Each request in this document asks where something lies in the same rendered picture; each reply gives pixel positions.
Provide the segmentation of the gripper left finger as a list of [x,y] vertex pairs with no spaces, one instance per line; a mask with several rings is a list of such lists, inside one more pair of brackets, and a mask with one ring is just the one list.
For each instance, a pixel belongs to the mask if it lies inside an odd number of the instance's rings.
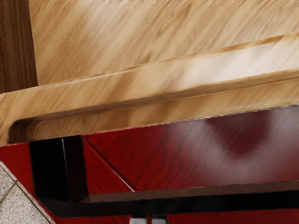
[[129,224],[147,224],[147,216],[132,216]]

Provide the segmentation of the light wooden box with lid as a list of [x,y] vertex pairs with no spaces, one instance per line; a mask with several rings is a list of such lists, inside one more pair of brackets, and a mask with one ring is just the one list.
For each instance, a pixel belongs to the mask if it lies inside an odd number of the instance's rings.
[[299,0],[0,0],[0,146],[299,105]]

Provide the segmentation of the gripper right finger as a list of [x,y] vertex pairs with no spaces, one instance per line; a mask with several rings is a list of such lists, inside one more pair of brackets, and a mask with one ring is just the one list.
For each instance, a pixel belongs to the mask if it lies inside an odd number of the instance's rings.
[[167,216],[151,216],[151,224],[169,224]]

